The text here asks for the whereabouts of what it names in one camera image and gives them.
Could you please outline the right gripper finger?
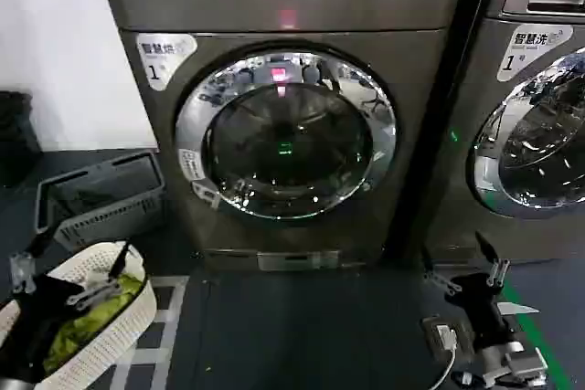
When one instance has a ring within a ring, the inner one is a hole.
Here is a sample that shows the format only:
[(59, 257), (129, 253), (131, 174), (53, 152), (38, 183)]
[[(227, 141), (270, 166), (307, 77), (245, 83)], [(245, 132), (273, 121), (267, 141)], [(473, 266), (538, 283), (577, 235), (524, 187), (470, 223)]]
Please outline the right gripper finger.
[(511, 261), (507, 258), (500, 258), (493, 245), (479, 231), (476, 231), (474, 234), (482, 254), (491, 263), (486, 285), (503, 286), (505, 283), (505, 275), (510, 267)]
[(425, 247), (420, 249), (420, 257), (423, 266), (423, 278), (430, 281), (447, 295), (455, 295), (460, 292), (460, 286), (445, 278), (434, 270), (431, 255)]

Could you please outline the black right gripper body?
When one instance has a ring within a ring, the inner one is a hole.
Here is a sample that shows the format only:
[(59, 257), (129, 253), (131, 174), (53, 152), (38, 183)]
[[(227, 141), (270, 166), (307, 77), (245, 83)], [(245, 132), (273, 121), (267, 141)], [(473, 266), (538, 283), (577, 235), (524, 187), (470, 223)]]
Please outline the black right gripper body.
[(459, 289), (453, 295), (445, 295), (447, 302), (465, 312), (476, 351), (513, 341), (512, 331), (495, 302), (502, 287), (488, 286), (487, 279), (482, 272), (453, 277), (451, 282)]

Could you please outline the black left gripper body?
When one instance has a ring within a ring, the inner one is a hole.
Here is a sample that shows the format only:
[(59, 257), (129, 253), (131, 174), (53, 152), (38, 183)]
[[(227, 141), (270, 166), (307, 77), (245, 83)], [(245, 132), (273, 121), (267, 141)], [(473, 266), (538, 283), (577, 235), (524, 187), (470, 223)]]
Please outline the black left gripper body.
[(46, 354), (59, 328), (75, 313), (68, 298), (84, 291), (79, 284), (49, 275), (40, 275), (35, 282), (32, 294), (15, 296), (20, 313), (8, 334), (11, 354)]

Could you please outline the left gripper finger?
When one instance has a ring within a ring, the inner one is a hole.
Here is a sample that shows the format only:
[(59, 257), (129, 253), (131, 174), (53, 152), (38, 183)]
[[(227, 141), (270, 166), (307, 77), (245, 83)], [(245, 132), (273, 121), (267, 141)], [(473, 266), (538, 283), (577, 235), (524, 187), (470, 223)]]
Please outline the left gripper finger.
[(83, 292), (69, 296), (66, 305), (73, 307), (76, 311), (85, 311), (107, 299), (120, 295), (122, 287), (118, 278), (125, 268), (129, 246), (128, 242), (124, 242), (111, 268), (108, 271), (91, 273)]
[(10, 279), (15, 294), (33, 294), (36, 291), (36, 261), (51, 245), (54, 233), (54, 227), (47, 227), (36, 234), (24, 250), (9, 257)]

